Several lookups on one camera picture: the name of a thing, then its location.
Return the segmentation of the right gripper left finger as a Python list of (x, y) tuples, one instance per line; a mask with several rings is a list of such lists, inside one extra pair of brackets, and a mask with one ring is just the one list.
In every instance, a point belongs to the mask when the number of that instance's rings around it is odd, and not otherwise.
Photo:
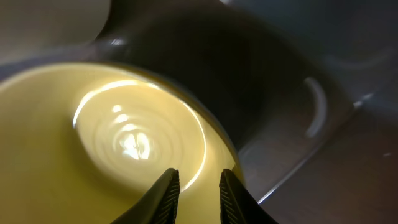
[(169, 168), (133, 207), (111, 224), (175, 224), (179, 195), (179, 172)]

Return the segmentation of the yellow plastic bowl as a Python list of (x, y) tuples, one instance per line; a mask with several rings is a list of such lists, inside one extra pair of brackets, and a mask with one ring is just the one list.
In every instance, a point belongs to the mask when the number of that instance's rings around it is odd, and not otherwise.
[(1, 222), (110, 223), (178, 171), (178, 223), (218, 223), (235, 148), (197, 100), (165, 78), (56, 63), (1, 81)]

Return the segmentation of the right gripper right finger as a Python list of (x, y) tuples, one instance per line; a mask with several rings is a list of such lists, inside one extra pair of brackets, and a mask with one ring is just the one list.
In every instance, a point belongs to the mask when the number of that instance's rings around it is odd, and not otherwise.
[(277, 224), (229, 169), (220, 178), (221, 224)]

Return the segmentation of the white plastic cup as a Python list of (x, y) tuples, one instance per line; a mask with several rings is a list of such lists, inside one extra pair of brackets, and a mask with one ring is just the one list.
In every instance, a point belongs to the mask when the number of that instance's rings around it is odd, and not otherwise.
[(1, 0), (1, 63), (91, 42), (110, 0)]

